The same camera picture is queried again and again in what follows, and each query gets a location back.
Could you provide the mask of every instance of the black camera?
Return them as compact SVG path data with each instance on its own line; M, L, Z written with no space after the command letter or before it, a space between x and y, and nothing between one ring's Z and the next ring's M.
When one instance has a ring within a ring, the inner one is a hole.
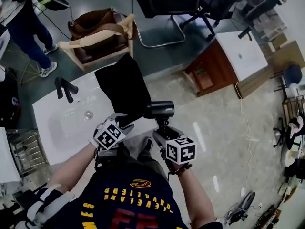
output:
M145 119L168 119L175 114L175 106L172 101L151 102L144 112Z

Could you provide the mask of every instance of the chair wheel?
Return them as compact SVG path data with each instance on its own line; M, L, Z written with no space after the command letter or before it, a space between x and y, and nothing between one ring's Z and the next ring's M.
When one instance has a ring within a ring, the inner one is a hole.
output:
M210 42L213 38L214 38L214 36L211 34L211 35L209 35L209 36L206 38L206 40L207 40L208 42Z

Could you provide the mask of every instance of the brown leather bag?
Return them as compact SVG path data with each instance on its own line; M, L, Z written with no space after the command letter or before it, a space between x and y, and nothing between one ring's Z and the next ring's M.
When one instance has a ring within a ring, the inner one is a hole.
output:
M71 41L93 35L103 30L115 31L123 35L126 38L126 40L128 40L128 36L124 32L124 28L121 25L116 24L114 13L115 12L111 8L100 11L92 11L83 14L73 23L69 22L68 28L72 35ZM105 44L113 42L114 40L116 40L116 37L117 35L113 35L107 38L106 40L98 42L92 46L87 46L82 48L86 51L91 51L101 46L104 46Z

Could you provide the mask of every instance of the sink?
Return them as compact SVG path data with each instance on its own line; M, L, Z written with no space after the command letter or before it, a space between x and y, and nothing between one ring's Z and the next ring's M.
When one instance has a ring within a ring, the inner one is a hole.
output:
M79 88L74 101L57 98L56 90L33 104L41 143L50 165L61 163L88 144L96 126L114 113L100 89L94 72L71 82ZM157 127L154 120L141 118L127 135L131 138Z

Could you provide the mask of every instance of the tile floor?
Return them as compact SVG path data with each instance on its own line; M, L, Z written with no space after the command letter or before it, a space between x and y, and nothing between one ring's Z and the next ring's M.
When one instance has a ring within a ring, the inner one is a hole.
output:
M256 192L253 206L257 208L260 203L263 204L260 210L251 208L249 218L245 222L232 224L231 229L252 228L259 216L280 199L277 189L283 168L280 164L281 150L273 148L273 127L282 114L283 97L280 93L273 92L275 85L274 80L269 80L243 100L243 112L250 126L248 133L247 121L241 113L240 100L233 86L196 98L179 74L147 83L153 100L172 100L175 103L175 115L170 119L170 125L197 140L199 153L193 162L193 171L211 199L215 215L223 221L227 210L241 201L241 188L246 186L246 180L247 192ZM137 156L139 149L136 147L140 147L146 135L151 135L151 132L126 141L132 156ZM247 150L249 146L253 155L251 172L247 166L250 159ZM152 156L167 171L157 145L152 150ZM93 172L92 162L73 190L74 193L81 193ZM219 189L214 185L214 176L217 177ZM170 184L183 220L189 223L178 178L171 176Z

